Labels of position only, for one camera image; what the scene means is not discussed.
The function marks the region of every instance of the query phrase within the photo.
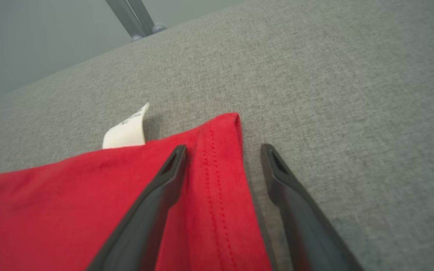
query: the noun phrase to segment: red thread stitching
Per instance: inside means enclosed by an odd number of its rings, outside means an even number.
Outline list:
[[[219,185],[219,199],[220,199],[220,209],[221,209],[221,215],[222,215],[222,224],[224,225],[224,234],[225,239],[227,240],[227,247],[229,248],[229,254],[231,256],[232,266],[234,266],[234,270],[237,270],[237,265],[235,264],[234,260],[234,254],[232,253],[231,249],[231,241],[229,240],[229,235],[227,233],[227,225],[225,223],[225,215],[224,215],[224,202],[222,200],[222,186],[220,184],[220,174],[219,174],[219,167],[217,166],[217,155],[215,153],[215,145],[214,145],[214,134],[212,133],[212,130],[209,128],[210,131],[210,140],[212,143],[212,152],[214,153],[214,163],[215,163],[215,176],[217,176],[217,184]]]
[[[207,151],[205,151],[205,144],[203,144],[203,163],[205,168],[205,176],[207,177],[207,182],[205,184],[207,188],[207,196],[209,199],[209,205],[210,205],[210,217],[212,218],[212,226],[214,228],[214,235],[215,235],[215,247],[217,248],[217,255],[219,257],[220,266],[222,267],[222,270],[224,270],[224,264],[222,263],[222,254],[220,252],[219,248],[219,236],[217,235],[217,225],[215,223],[215,217],[214,217],[214,211],[212,208],[212,198],[210,197],[210,175],[209,175],[209,163],[207,160]]]

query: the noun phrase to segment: white tag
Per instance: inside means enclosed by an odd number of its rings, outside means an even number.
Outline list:
[[[149,105],[149,103],[146,103],[137,113],[110,128],[103,138],[103,149],[145,145],[143,116]]]

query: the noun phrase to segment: gray carpet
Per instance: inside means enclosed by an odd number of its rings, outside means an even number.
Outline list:
[[[262,143],[366,270],[434,270],[434,1],[256,0],[105,53],[0,98],[0,173],[97,150],[146,102],[147,139],[240,113],[274,268]]]

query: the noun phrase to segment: folded red cloth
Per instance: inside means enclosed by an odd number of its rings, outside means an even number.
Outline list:
[[[236,113],[144,146],[0,174],[0,270],[84,271],[175,146],[189,161],[156,270],[270,271]]]

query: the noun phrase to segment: gray fabric tabletop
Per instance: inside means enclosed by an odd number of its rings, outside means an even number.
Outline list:
[[[255,0],[105,53],[0,98],[0,173],[97,150],[146,102],[150,140],[240,113],[274,268],[262,143],[366,270],[434,270],[434,1]]]

